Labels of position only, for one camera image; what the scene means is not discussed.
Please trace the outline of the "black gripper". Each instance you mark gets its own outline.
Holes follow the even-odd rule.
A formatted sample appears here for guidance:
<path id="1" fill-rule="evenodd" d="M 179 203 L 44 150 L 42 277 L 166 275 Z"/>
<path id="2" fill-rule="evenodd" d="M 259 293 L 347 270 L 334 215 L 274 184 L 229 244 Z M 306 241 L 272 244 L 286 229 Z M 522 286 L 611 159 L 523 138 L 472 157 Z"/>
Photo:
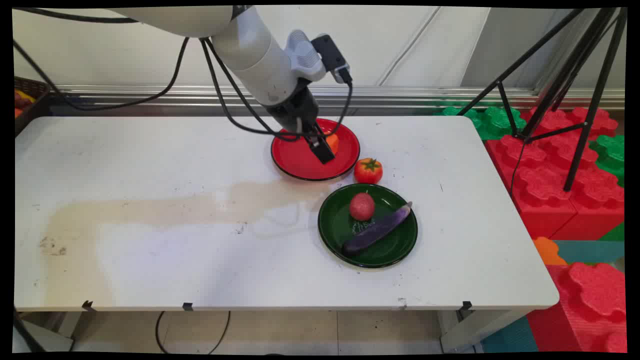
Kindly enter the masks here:
<path id="1" fill-rule="evenodd" d="M 327 164 L 336 157 L 337 135 L 325 131 L 322 137 L 322 128 L 317 124 L 319 106 L 308 86 L 308 82 L 298 82 L 288 98 L 268 105 L 266 111 L 288 133 L 276 135 L 277 138 L 287 142 L 304 138 L 318 160 Z"/>

